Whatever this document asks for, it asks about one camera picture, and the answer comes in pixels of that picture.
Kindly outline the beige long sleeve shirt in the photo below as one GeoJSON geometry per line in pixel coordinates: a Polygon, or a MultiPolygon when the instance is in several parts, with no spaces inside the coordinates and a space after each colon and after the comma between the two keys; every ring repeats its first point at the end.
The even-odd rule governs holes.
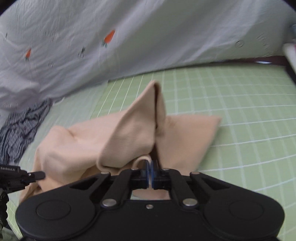
{"type": "Polygon", "coordinates": [[[141,166],[156,150],[162,168],[189,175],[213,143],[221,123],[216,115],[167,115],[161,86],[151,81],[123,111],[77,123],[53,126],[35,152],[34,171],[44,180],[22,191],[20,201],[69,183],[141,166]]]}

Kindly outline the blue checkered shirt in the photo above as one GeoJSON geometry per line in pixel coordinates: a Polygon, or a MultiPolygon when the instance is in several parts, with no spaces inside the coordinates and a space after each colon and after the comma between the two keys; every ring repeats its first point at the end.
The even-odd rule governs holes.
{"type": "Polygon", "coordinates": [[[51,106],[52,101],[46,99],[9,114],[1,127],[1,164],[17,164],[20,161],[51,106]]]}

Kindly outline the grey printed bed sheet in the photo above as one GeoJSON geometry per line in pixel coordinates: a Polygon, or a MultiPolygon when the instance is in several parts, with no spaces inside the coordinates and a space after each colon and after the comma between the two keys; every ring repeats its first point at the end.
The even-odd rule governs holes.
{"type": "Polygon", "coordinates": [[[1,121],[106,80],[279,55],[294,23],[284,1],[16,1],[1,15],[1,121]]]}

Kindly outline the green grid bed sheet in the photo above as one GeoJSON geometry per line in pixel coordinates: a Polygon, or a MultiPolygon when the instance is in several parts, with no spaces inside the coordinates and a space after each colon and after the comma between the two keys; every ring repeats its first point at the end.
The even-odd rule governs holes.
{"type": "Polygon", "coordinates": [[[157,80],[168,114],[217,115],[219,132],[199,170],[265,194],[285,209],[281,240],[295,240],[295,84],[283,66],[229,64],[179,68],[112,80],[55,103],[19,165],[33,168],[52,126],[124,110],[157,80]]]}

